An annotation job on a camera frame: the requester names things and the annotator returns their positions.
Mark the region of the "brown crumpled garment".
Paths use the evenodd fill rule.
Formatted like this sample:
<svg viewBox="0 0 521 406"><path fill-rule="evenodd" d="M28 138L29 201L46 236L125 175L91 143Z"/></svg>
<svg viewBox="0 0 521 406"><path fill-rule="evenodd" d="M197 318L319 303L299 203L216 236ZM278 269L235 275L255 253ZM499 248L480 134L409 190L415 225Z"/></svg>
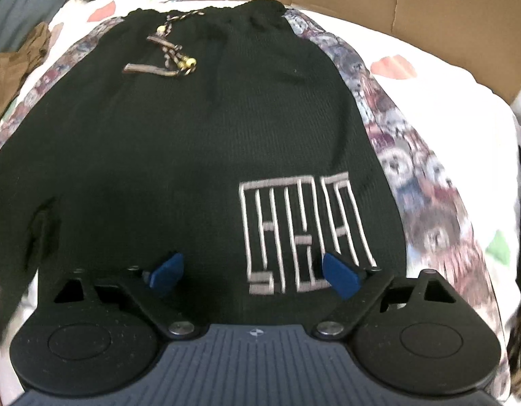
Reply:
<svg viewBox="0 0 521 406"><path fill-rule="evenodd" d="M18 51L0 52L0 118L18 95L26 77L45 61L49 42L49 25L40 22Z"/></svg>

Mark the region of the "black knit shorts patterned sides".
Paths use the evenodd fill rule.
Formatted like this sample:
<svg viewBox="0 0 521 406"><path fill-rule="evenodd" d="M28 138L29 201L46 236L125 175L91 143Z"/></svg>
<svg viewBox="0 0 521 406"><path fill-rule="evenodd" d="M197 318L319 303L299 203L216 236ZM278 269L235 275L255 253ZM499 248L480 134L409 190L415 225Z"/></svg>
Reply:
<svg viewBox="0 0 521 406"><path fill-rule="evenodd" d="M33 279L174 253L179 310L312 325L336 252L438 269L500 332L452 181L345 41L273 0L137 10L49 68L0 132L0 343Z"/></svg>

